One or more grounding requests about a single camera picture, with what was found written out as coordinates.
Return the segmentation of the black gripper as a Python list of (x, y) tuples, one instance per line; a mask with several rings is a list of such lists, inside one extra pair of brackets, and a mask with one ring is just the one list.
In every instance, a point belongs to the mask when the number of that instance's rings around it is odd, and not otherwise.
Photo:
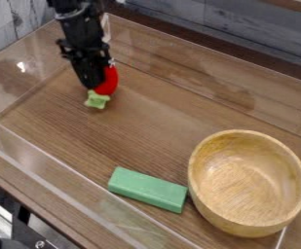
[(76, 74), (88, 89), (92, 89), (92, 82), (89, 79), (88, 66), (82, 60), (89, 59), (92, 62), (96, 62), (93, 64), (93, 87), (100, 87), (106, 80), (105, 68), (116, 65), (116, 60), (110, 55), (110, 45), (102, 42), (98, 47), (78, 48), (73, 46), (66, 39), (58, 39), (57, 45), (61, 49), (62, 58), (73, 62)]

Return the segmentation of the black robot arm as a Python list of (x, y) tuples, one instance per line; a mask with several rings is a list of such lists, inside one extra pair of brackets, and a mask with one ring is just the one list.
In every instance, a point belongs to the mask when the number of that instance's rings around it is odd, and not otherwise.
[(102, 0), (46, 0), (56, 12), (65, 37), (57, 40), (62, 57), (70, 62), (82, 85), (100, 87), (112, 66), (110, 45), (104, 41)]

